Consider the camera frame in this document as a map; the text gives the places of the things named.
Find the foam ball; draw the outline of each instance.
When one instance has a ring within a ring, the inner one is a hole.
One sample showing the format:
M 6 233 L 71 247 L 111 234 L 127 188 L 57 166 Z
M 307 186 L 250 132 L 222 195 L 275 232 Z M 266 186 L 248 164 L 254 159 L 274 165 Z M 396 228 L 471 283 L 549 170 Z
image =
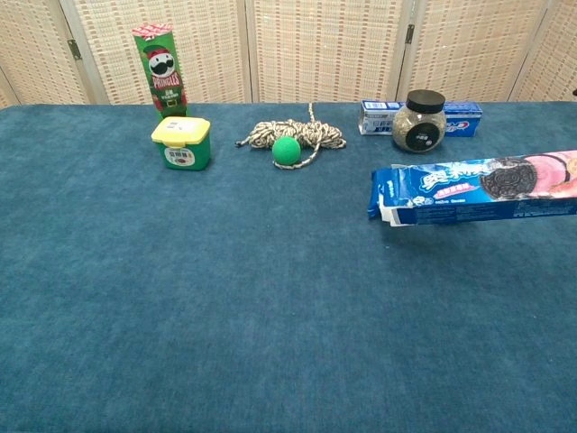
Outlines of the foam ball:
M 277 164 L 292 165 L 300 159 L 300 144 L 293 137 L 280 137 L 272 145 L 272 157 Z

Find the green plastic container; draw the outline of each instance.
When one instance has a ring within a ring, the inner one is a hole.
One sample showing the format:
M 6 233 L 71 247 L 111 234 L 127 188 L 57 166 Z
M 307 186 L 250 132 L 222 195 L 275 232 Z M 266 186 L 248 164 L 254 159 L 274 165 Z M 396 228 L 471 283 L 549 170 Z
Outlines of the green plastic container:
M 210 161 L 210 122 L 198 117 L 167 117 L 152 141 L 169 169 L 203 170 Z

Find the oreo cookie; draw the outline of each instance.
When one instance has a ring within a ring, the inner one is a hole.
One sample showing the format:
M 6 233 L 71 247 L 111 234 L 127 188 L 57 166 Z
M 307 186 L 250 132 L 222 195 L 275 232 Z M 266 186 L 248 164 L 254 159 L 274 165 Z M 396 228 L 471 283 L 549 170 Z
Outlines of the oreo cookie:
M 491 198 L 514 199 L 533 192 L 537 171 L 533 164 L 521 158 L 500 158 L 491 163 L 495 170 L 480 176 L 481 186 Z

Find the blue wrapper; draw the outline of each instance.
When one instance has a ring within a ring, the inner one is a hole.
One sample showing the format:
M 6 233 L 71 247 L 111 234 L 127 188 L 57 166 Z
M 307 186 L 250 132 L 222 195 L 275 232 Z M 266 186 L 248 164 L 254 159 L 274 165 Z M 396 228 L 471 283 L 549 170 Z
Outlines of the blue wrapper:
M 386 168 L 369 217 L 392 226 L 577 214 L 577 151 Z

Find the white rope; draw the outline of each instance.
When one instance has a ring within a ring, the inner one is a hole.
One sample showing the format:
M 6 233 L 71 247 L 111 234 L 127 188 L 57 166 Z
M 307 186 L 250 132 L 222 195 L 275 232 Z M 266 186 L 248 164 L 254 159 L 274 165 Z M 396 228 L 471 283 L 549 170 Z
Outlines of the white rope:
M 281 165 L 276 162 L 274 162 L 274 165 L 283 170 L 294 170 L 310 164 L 318 155 L 321 147 L 326 149 L 342 149 L 346 145 L 341 130 L 315 120 L 312 103 L 308 104 L 308 113 L 310 114 L 310 122 L 307 124 L 296 122 L 292 119 L 282 122 L 259 122 L 248 137 L 241 142 L 236 142 L 236 147 L 250 144 L 251 147 L 255 149 L 269 149 L 280 137 L 293 137 L 298 141 L 301 149 L 312 147 L 313 152 L 305 160 L 293 165 Z

